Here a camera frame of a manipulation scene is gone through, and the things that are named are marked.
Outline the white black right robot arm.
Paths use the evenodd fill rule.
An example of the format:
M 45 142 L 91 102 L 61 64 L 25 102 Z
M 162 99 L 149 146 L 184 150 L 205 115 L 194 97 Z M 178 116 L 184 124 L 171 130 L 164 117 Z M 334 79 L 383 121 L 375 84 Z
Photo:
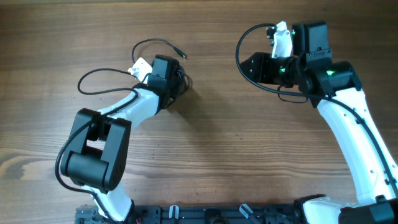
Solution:
M 396 223 L 397 163 L 371 117 L 352 64 L 334 62 L 324 21 L 263 23 L 271 53 L 237 61 L 254 86 L 289 103 L 311 103 L 332 130 L 353 178 L 356 201 L 297 199 L 294 223 Z

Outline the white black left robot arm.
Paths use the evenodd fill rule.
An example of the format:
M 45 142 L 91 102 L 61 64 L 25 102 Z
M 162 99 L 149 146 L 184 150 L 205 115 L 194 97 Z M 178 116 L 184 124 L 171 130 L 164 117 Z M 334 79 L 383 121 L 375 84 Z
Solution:
M 156 55 L 152 63 L 139 58 L 127 71 L 139 82 L 128 96 L 98 111 L 77 112 L 72 130 L 55 161 L 55 176 L 68 190 L 88 194 L 94 206 L 76 210 L 75 223 L 151 223 L 158 208 L 136 207 L 121 183 L 131 131 L 168 108 L 190 85 L 179 61 Z

